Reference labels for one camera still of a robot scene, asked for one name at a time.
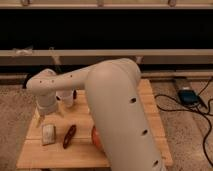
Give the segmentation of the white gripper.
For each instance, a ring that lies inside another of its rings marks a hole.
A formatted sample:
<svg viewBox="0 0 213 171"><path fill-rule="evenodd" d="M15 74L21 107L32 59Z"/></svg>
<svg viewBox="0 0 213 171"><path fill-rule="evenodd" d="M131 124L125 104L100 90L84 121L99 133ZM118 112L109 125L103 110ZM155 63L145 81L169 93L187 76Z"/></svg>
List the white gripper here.
<svg viewBox="0 0 213 171"><path fill-rule="evenodd" d="M56 112L56 115L59 115L60 117L64 117L63 111L58 108L58 102L56 99L55 93L45 94L45 95L39 95L36 97L36 105L37 110L39 114L37 116L37 123L36 127L40 127L42 122L44 121L44 116L49 115L51 113Z"/></svg>

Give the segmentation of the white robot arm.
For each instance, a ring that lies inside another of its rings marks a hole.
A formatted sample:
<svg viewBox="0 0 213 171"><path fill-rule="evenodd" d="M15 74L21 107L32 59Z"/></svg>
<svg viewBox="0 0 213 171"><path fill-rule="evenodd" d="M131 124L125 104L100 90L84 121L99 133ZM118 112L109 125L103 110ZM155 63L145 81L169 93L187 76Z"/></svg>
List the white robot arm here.
<svg viewBox="0 0 213 171"><path fill-rule="evenodd" d="M138 65L121 58L64 74L45 69L26 87L42 115L57 109L58 91L84 90L112 171L167 171L140 99L140 79Z"/></svg>

